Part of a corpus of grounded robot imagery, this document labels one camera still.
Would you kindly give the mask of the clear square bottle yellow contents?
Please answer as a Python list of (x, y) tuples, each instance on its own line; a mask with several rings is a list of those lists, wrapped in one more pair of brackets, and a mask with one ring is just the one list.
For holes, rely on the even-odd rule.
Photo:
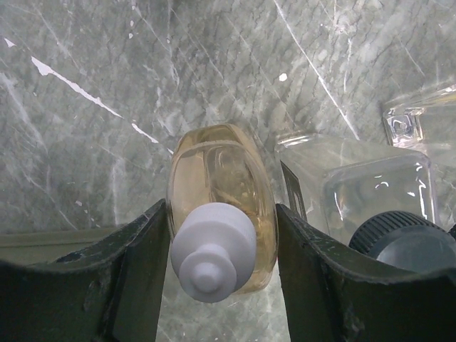
[(383, 113), (388, 143), (419, 151), (434, 163), (455, 166), (455, 85), (422, 93)]

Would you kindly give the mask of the clear square bottle black label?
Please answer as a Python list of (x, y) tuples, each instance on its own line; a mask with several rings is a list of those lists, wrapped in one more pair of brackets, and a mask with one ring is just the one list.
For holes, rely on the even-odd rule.
[(421, 152), (301, 132), (281, 136), (276, 152), (290, 208), (317, 230), (399, 269), (455, 266), (434, 167)]

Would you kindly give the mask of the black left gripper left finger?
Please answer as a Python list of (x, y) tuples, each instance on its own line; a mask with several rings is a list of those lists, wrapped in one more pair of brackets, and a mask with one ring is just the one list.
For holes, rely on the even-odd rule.
[(165, 203), (50, 263), (1, 261), (3, 341), (154, 341), (167, 266)]

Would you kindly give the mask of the amber bottle white cap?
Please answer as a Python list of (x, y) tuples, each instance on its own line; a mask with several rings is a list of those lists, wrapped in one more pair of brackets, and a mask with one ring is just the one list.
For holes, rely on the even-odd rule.
[(225, 123), (181, 138), (166, 209), (172, 268), (188, 296), (217, 303), (268, 285), (279, 244), (274, 195), (241, 128)]

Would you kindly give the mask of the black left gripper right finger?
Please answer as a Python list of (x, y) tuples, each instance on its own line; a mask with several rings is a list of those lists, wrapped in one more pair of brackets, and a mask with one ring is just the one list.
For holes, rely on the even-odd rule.
[(380, 263), (278, 205), (279, 276), (292, 341), (453, 341), (455, 270)]

